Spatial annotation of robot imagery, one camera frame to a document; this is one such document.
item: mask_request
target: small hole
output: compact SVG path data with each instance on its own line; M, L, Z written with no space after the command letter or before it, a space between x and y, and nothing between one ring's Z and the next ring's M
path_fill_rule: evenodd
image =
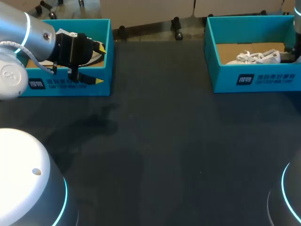
M32 173L33 173L34 175L37 175L37 176L42 175L42 171L39 170L39 169L37 169L37 168L34 168L34 169L32 170Z

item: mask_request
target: white cylindrical robot base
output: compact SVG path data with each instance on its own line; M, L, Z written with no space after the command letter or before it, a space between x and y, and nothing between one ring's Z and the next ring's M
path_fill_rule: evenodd
M45 147L28 133L0 129L0 225L77 226L68 184Z

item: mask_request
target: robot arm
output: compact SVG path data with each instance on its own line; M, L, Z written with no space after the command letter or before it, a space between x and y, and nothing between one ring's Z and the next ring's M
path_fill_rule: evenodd
M57 65L68 67L69 79L90 85L96 78L79 73L78 68L91 60L93 52L104 55L105 46L83 33L56 34L51 25L0 2L0 99L18 97L28 86L27 71L16 54L25 53L49 73L56 74ZM53 69L39 63L44 60L53 62Z

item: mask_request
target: white shoelace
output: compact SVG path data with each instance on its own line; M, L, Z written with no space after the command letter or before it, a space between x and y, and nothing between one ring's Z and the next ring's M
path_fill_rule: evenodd
M243 61L245 64L248 64L248 63L253 63L255 61L261 63L261 59L262 58L264 58L264 55L262 53L253 53L253 54L250 54L249 51L246 51L246 54L240 53L236 57L236 60Z

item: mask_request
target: printed logo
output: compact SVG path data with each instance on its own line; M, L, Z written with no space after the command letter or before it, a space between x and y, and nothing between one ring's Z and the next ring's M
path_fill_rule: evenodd
M254 74L240 74L236 85L251 85Z
M31 89L46 89L42 79L28 79L28 85Z

